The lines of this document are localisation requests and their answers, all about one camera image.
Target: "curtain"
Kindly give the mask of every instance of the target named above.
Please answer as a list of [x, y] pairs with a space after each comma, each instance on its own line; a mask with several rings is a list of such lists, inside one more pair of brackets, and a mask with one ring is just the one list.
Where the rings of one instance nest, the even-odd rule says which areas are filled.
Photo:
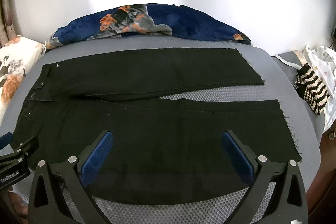
[[0, 47], [16, 37], [9, 0], [0, 0]]

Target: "person's hand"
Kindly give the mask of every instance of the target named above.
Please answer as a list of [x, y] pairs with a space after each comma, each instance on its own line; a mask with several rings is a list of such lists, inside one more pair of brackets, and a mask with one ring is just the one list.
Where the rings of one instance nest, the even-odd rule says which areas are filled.
[[22, 206], [22, 198], [18, 194], [10, 191], [13, 191], [13, 187], [9, 187], [8, 196], [16, 215], [19, 217], [22, 224], [28, 224], [28, 220], [26, 219], [28, 216], [28, 207]]

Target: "white strap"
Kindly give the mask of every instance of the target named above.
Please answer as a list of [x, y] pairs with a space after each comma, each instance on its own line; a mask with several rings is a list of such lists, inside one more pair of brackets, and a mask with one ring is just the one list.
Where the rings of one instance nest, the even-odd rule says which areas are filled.
[[272, 56], [276, 57], [277, 59], [279, 59], [281, 62], [283, 62], [284, 64], [286, 64], [288, 66], [291, 66], [291, 67], [296, 68], [296, 69], [301, 69], [302, 68], [302, 66], [300, 66], [298, 64], [295, 64], [295, 63], [288, 62], [288, 61], [284, 60], [279, 55], [272, 55]]

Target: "floral blanket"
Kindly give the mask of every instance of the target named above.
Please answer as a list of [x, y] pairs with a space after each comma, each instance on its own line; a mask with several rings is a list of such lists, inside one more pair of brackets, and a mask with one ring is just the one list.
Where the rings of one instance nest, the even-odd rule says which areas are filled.
[[45, 45], [19, 35], [0, 48], [0, 124], [15, 91], [44, 52]]
[[173, 35], [201, 41], [236, 41], [251, 45], [239, 30], [187, 6], [135, 4], [83, 16], [59, 28], [47, 40], [48, 49], [102, 37], [135, 34]]

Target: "beige trim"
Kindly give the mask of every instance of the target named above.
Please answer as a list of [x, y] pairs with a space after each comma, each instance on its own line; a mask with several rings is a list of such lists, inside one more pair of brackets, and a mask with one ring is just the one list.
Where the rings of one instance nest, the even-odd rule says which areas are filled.
[[298, 50], [295, 50], [293, 52], [295, 53], [295, 55], [299, 59], [302, 66], [304, 66], [306, 63], [308, 63], [307, 60], [305, 59], [305, 57], [303, 56], [302, 52], [300, 52]]

